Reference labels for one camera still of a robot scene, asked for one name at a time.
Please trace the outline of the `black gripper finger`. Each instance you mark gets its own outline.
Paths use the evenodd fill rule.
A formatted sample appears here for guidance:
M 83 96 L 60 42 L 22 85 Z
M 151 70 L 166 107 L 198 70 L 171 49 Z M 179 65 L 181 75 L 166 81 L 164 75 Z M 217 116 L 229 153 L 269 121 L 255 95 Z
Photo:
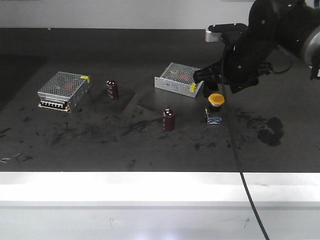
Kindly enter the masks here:
M 203 69 L 196 70 L 193 74 L 195 83 L 204 81 L 207 84 L 221 83 L 221 64 L 216 62 Z
M 219 86 L 215 82 L 203 82 L 203 97 L 208 98 L 211 94 L 219 91 Z

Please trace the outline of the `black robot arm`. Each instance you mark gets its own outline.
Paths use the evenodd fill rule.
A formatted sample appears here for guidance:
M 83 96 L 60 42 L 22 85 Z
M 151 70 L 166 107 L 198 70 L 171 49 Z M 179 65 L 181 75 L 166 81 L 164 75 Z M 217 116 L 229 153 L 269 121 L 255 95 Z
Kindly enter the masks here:
M 320 78 L 320 10 L 303 0 L 256 0 L 247 25 L 210 25 L 206 40 L 224 42 L 221 59 L 193 75 L 195 83 L 203 83 L 206 98 L 219 84 L 233 94 L 256 86 L 260 76 L 271 73 L 266 59 L 278 46 L 311 67 L 311 80 Z

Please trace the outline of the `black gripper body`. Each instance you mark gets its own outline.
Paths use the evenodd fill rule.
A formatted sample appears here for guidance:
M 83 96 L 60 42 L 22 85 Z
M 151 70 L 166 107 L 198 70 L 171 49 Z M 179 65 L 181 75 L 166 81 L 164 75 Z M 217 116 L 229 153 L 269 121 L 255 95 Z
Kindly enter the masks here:
M 233 94 L 259 83 L 259 66 L 273 50 L 271 40 L 240 37 L 222 59 L 223 81 Z

